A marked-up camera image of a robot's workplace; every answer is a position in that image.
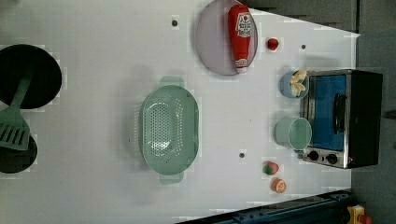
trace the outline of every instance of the red cap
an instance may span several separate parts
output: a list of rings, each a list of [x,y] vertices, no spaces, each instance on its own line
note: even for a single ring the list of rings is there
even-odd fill
[[[373,224],[373,219],[365,215],[358,216],[358,221],[361,222],[361,224]]]

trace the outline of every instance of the label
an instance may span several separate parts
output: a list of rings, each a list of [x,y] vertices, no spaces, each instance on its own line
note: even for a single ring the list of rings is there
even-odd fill
[[[251,31],[251,16],[250,13],[244,12],[238,14],[238,22],[236,23],[235,31],[241,37],[250,37]]]
[[[246,67],[246,66],[248,66],[248,60],[240,59],[238,61],[235,61],[235,66],[236,67]]]

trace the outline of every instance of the bowl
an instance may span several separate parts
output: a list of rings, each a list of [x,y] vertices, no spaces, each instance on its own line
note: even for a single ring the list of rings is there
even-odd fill
[[[290,85],[291,77],[294,74],[295,73],[288,73],[280,79],[280,92],[282,92],[284,96],[292,99],[302,99],[308,94],[309,91],[309,77],[306,77],[302,83],[305,86],[305,91],[301,91],[300,96],[295,96],[292,93],[292,86]]]
[[[302,153],[311,142],[312,128],[303,118],[282,119],[276,124],[276,142]]]

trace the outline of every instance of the red object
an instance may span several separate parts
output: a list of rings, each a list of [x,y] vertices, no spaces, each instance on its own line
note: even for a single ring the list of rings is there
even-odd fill
[[[358,221],[361,224],[373,224],[373,219],[371,217],[367,217],[365,215],[358,216]]]
[[[270,50],[276,50],[279,46],[279,42],[275,38],[271,38],[267,41],[267,48]]]
[[[251,18],[248,7],[236,5],[228,12],[228,30],[230,32],[231,45],[233,46],[233,57],[238,73],[248,70],[248,47],[251,37]]]
[[[278,170],[279,170],[279,166],[271,161],[266,163],[264,166],[264,172],[268,175],[274,175]]]

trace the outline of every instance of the white table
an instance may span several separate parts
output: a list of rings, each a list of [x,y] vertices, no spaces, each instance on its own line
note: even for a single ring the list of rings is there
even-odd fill
[[[254,64],[223,77],[193,45],[208,0],[14,2],[1,2],[0,44],[53,52],[64,85],[52,105],[23,114],[38,156],[25,172],[0,175],[0,223],[172,223],[350,188],[349,170],[299,160],[272,131],[299,110],[277,89],[280,77],[353,68],[356,35],[251,10],[261,39]],[[282,44],[275,53],[264,45],[271,36]],[[201,112],[199,155],[166,186],[136,144],[137,111],[165,75],[186,80]],[[270,190],[267,160],[280,165],[284,194]]]

